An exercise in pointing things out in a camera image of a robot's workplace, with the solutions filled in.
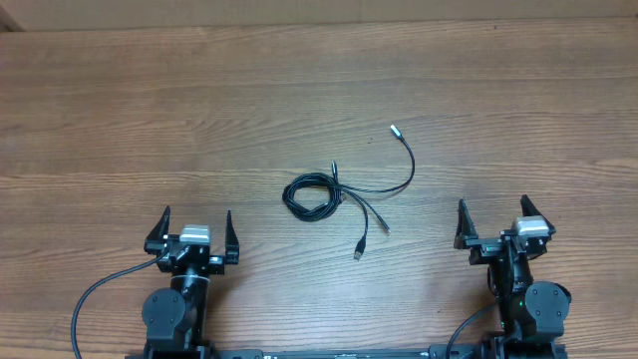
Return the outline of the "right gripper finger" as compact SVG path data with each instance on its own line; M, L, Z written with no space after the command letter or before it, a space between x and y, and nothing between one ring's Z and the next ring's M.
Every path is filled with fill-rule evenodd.
M469 244L479 238L475 225L470 217L466 202L459 200L458 225L455 235L455 244Z
M527 194L521 197L520 206L523 216L540 216L548 227L548 233L555 234L554 225L536 208Z

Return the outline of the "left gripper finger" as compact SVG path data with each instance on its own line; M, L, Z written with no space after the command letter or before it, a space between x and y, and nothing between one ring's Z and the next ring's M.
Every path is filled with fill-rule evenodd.
M232 216L231 216L230 209L227 211L227 214L226 214L225 255L226 256L239 255L239 241L232 224Z
M159 218L159 221L146 237L146 242L163 242L163 238L168 234L170 219L170 206L167 205Z

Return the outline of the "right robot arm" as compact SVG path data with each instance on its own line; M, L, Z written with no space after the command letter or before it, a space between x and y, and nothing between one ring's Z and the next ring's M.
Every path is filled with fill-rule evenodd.
M457 351L465 358L565 358L566 349L555 340L564 334L564 320L572 301L562 285L536 281L529 263L547 252L555 227L527 195L520 199L522 215L498 237L481 238L467 204L459 201L454 248L470 252L471 265L487 266L487 285L495 303L464 321L451 336L445 356ZM501 330L486 334L477 348L455 345L461 332L475 320L497 309Z

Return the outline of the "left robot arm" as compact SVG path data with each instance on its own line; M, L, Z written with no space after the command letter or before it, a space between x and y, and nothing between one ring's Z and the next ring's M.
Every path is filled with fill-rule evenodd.
M218 358L214 345L203 335L210 277L222 275L227 265L239 262L240 244L226 215L224 253L214 254L207 225L188 224L170 234L170 208L145 239L144 250L170 275L169 287L146 299L142 319L147 328L145 358Z

